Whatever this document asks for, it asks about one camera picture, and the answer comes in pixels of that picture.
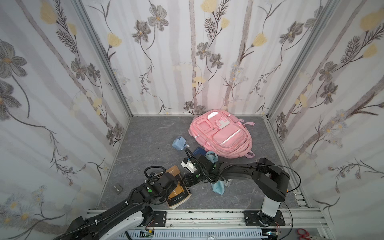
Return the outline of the brown and black book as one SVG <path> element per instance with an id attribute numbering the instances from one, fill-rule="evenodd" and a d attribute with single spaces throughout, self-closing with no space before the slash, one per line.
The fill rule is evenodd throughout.
<path id="1" fill-rule="evenodd" d="M 167 199 L 169 208 L 175 209 L 186 202 L 192 194 L 188 187 L 182 185 L 182 176 L 178 166 L 173 166 L 166 170 L 166 172 L 172 174 L 178 181 L 178 185 Z"/>

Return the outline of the pink backpack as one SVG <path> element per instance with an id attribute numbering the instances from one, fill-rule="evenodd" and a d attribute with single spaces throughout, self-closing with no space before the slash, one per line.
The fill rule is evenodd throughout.
<path id="1" fill-rule="evenodd" d="M 193 119 L 189 134 L 207 152 L 227 159 L 251 159 L 255 157 L 253 140 L 246 125 L 255 123 L 244 122 L 225 110 L 210 110 Z"/>

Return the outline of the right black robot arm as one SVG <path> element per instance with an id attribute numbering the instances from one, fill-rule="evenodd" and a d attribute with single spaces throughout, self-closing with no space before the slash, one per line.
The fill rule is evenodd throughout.
<path id="1" fill-rule="evenodd" d="M 260 158 L 255 163 L 235 165 L 217 161 L 213 163 L 207 157 L 187 159 L 195 168 L 184 175 L 181 185 L 192 187 L 200 182 L 216 184 L 223 180 L 249 179 L 252 180 L 264 194 L 261 209 L 254 215 L 245 214 L 245 223 L 249 226 L 270 227 L 281 225 L 279 207 L 285 202 L 290 182 L 290 175 L 284 171 L 288 167 L 276 165 L 266 158 Z"/>

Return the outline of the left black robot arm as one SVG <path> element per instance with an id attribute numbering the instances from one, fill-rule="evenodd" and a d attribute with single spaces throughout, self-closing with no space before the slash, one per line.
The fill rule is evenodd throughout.
<path id="1" fill-rule="evenodd" d="M 178 180 L 171 173 L 163 172 L 149 178 L 131 190 L 128 197 L 112 208 L 94 217 L 73 220 L 67 231 L 57 240 L 101 240 L 110 237 L 118 225 L 130 217 L 138 216 L 136 226 L 148 225 L 153 218 L 151 205 L 165 200 L 177 187 Z"/>

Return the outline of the teal pencil case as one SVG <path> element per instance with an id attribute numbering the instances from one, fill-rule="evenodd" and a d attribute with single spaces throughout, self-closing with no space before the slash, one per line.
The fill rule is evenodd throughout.
<path id="1" fill-rule="evenodd" d="M 219 161 L 218 155 L 213 151 L 207 152 L 206 158 L 213 164 Z M 213 192 L 216 194 L 223 195 L 225 192 L 225 185 L 224 182 L 221 180 L 217 180 L 215 183 L 211 183 L 211 187 Z"/>

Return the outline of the clear plastic case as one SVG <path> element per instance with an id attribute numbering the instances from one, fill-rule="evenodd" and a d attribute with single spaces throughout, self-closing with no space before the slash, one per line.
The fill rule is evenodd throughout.
<path id="1" fill-rule="evenodd" d="M 226 187 L 229 187 L 231 185 L 231 183 L 232 183 L 232 180 L 225 180 L 224 181 L 224 184 Z"/>

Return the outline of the light blue pencil sharpener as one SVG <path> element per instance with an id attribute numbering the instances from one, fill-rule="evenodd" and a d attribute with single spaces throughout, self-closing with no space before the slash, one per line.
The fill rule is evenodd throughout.
<path id="1" fill-rule="evenodd" d="M 184 139 L 182 136 L 179 136 L 176 138 L 172 143 L 173 148 L 175 148 L 178 151 L 182 151 L 185 148 L 189 148 L 190 146 L 187 144 L 186 139 Z"/>

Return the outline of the blue book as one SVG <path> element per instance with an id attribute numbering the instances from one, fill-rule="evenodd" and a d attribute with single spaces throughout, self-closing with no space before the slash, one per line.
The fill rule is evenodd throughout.
<path id="1" fill-rule="evenodd" d="M 193 155 L 194 156 L 199 156 L 199 155 L 203 155 L 205 156 L 207 154 L 207 151 L 205 151 L 203 148 L 201 147 L 197 147 L 194 151 L 193 151 Z"/>

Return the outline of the red scissors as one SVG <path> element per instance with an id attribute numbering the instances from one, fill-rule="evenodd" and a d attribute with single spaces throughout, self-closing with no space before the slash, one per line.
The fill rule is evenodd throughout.
<path id="1" fill-rule="evenodd" d="M 297 229 L 298 240 L 311 240 L 310 234 L 305 229 Z"/>

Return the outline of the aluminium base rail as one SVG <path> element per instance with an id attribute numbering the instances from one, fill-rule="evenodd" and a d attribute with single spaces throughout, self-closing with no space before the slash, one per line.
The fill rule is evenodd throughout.
<path id="1" fill-rule="evenodd" d="M 130 230 L 213 230 L 213 229 L 261 229 L 267 240 L 298 240 L 297 229 L 309 232 L 311 240 L 333 240 L 330 227 L 319 209 L 279 209 L 278 220 L 281 225 L 270 227 L 249 226 L 245 223 L 245 214 L 254 215 L 259 210 L 162 210 L 154 211 L 148 225 L 136 226 L 138 216 L 130 217 L 112 231 L 110 237 L 101 240 L 116 240 L 116 237 Z M 88 211 L 87 218 L 103 213 L 102 210 Z"/>

